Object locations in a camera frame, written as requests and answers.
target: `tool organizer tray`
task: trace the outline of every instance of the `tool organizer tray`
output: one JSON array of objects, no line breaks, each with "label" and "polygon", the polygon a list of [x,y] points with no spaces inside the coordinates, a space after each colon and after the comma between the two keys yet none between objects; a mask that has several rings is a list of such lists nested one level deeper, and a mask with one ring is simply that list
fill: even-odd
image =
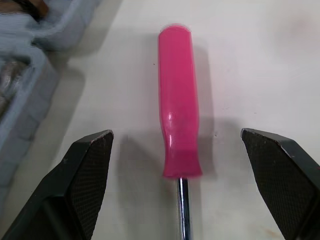
[{"label": "tool organizer tray", "polygon": [[44,1],[49,12],[39,22],[27,13],[0,13],[0,71],[9,60],[27,65],[0,118],[0,216],[11,179],[47,114],[59,80],[45,51],[75,46],[102,0]]}]

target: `chrome shaft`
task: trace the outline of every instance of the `chrome shaft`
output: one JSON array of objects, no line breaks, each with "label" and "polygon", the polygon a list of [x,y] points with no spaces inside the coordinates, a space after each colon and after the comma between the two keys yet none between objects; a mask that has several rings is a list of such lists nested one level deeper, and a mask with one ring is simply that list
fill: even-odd
[{"label": "chrome shaft", "polygon": [[188,180],[179,178],[176,181],[178,193],[179,222],[180,222],[180,239],[191,240],[191,221],[189,209],[189,191]]}]

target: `screwdriver handle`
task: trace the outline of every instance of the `screwdriver handle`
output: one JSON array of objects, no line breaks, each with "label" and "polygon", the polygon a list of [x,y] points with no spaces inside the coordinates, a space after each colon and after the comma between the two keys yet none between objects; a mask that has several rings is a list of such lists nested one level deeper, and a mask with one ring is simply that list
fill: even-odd
[{"label": "screwdriver handle", "polygon": [[171,25],[158,37],[159,112],[167,178],[202,174],[198,160],[199,107],[191,32]]}]

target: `screwdriver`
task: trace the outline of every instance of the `screwdriver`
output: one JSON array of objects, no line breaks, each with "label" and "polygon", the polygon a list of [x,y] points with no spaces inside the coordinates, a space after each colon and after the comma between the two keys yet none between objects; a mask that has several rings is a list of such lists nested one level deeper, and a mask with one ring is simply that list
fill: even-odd
[{"label": "screwdriver", "polygon": [[163,176],[177,184],[181,240],[191,240],[188,178],[202,175],[199,106],[191,32],[166,27],[158,37],[159,115],[165,145]]}]

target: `white work surface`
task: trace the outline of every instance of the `white work surface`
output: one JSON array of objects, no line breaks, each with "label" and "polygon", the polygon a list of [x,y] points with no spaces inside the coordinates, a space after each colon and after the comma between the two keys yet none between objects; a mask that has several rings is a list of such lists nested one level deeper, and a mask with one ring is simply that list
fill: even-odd
[{"label": "white work surface", "polygon": [[92,239],[179,239],[176,186],[162,178],[157,37],[166,25],[182,23],[193,37],[204,172],[189,184],[194,239],[283,239],[258,192],[240,132],[254,128],[292,138],[320,159],[315,2],[102,2],[79,46],[51,56],[62,78],[15,177],[2,232],[74,141],[112,129]]}]

